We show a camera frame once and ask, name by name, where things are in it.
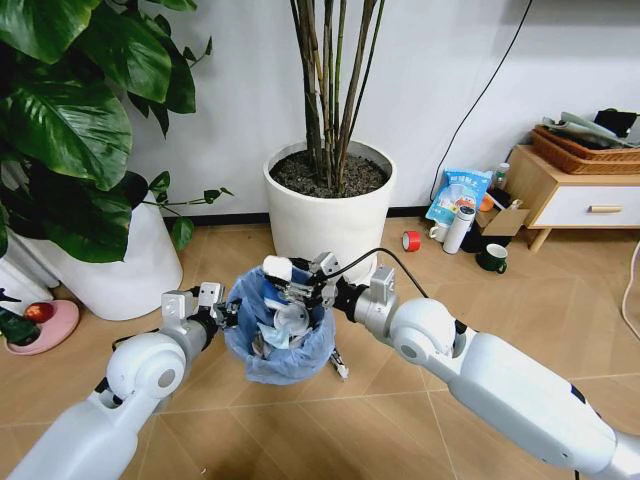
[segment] white drawer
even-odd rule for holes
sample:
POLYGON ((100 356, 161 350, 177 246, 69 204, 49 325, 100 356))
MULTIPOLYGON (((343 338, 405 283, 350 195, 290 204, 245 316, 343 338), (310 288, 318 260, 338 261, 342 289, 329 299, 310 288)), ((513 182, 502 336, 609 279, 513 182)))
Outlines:
POLYGON ((564 186, 531 226, 634 225, 640 225, 640 187, 564 186))

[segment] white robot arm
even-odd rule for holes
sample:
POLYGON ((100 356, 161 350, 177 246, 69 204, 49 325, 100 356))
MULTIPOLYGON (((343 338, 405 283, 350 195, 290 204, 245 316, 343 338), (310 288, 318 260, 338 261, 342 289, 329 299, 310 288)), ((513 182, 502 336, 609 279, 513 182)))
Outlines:
MULTIPOLYGON (((306 285, 291 282, 288 260, 265 259, 266 277, 283 299, 344 311, 531 455, 592 479, 640 480, 640 437, 611 428, 569 382, 500 338, 468 328, 441 303, 419 298, 399 305, 392 269, 379 268, 365 286, 339 277, 344 269, 330 253, 297 265, 313 273, 306 285)), ((117 478, 148 417, 186 378, 218 327, 233 324, 237 305, 221 303, 222 292, 219 284, 202 284, 195 315, 189 292, 164 294, 164 327, 125 340, 106 379, 54 422, 9 478, 117 478)))
POLYGON ((606 424, 571 383, 504 340, 479 333, 428 298, 398 306, 393 270, 371 288, 338 284, 344 310, 405 360, 443 380, 451 394, 543 462, 598 480, 640 480, 640 437, 606 424))

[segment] packaged bag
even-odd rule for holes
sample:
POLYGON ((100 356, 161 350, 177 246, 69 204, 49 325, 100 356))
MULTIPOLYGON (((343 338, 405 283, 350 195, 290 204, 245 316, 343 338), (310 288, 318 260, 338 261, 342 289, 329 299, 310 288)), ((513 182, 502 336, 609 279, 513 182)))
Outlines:
POLYGON ((451 225, 463 205, 476 208, 491 183, 491 171, 445 168, 444 182, 426 217, 451 225))

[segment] soil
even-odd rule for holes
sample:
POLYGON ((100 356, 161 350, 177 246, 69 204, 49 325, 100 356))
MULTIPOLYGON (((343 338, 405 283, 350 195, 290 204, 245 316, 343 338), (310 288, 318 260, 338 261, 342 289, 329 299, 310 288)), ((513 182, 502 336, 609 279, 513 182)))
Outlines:
POLYGON ((271 178, 294 192, 318 198, 357 197, 379 189, 389 179, 382 168, 371 160, 354 155, 347 156, 344 168, 344 192, 316 184, 315 174, 309 165, 307 151, 292 153, 283 158, 269 172, 271 178))

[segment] wooden cabinet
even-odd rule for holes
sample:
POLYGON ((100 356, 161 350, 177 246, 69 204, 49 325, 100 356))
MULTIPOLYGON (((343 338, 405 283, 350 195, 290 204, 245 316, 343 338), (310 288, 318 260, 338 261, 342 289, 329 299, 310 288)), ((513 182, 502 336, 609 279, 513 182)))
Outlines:
POLYGON ((569 175, 529 145, 516 146, 509 163, 507 191, 531 209, 526 227, 540 230, 533 251, 553 228, 640 227, 640 175, 569 175))

